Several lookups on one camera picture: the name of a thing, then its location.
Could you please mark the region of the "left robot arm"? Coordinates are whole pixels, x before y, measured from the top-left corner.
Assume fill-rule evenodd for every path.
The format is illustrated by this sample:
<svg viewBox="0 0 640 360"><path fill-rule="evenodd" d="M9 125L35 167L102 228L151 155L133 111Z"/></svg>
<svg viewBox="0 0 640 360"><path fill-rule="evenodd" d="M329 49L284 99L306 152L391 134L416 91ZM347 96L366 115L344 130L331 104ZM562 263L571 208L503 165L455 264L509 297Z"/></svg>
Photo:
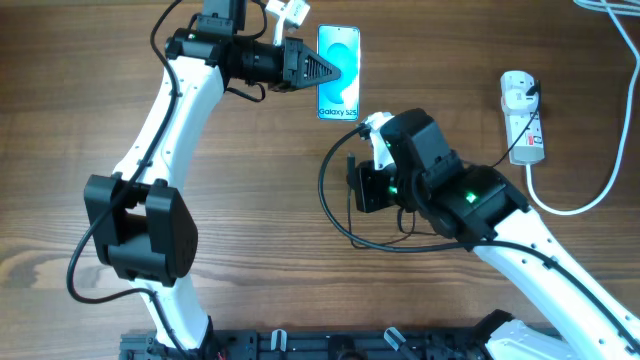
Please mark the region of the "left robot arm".
<svg viewBox="0 0 640 360"><path fill-rule="evenodd" d="M162 84L144 125L108 176L84 189L89 228L99 261L146 302L155 331L124 337L125 359L225 359L201 307L190 270L198 230L182 192L201 133L216 105L239 79L279 93L336 80L339 69L294 33L307 17L304 1L260 4L271 42L244 31L243 1L208 1L189 24L156 49Z"/></svg>

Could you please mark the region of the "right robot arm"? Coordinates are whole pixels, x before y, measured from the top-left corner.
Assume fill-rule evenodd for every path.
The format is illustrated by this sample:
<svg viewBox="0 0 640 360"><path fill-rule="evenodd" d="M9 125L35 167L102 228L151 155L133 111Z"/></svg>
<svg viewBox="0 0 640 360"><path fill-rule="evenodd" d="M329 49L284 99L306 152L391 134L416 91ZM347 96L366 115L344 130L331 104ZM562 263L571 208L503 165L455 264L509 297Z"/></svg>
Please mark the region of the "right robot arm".
<svg viewBox="0 0 640 360"><path fill-rule="evenodd" d="M449 246L475 253L509 279L578 357L638 358L638 318L560 245L504 175L464 166L424 110L374 113L355 132L373 151L354 168L359 211L397 206L419 214Z"/></svg>

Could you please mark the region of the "turquoise Galaxy S25 smartphone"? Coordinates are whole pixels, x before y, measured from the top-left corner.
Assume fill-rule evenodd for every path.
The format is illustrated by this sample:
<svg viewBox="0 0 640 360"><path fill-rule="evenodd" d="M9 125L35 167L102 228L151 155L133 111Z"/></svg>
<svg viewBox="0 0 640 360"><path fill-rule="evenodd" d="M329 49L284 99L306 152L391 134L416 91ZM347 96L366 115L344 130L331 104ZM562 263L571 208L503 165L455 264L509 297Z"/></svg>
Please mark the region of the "turquoise Galaxy S25 smartphone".
<svg viewBox="0 0 640 360"><path fill-rule="evenodd" d="M334 65L340 76L317 87L317 117L356 121L360 109L361 33L355 26L321 24L317 52Z"/></svg>

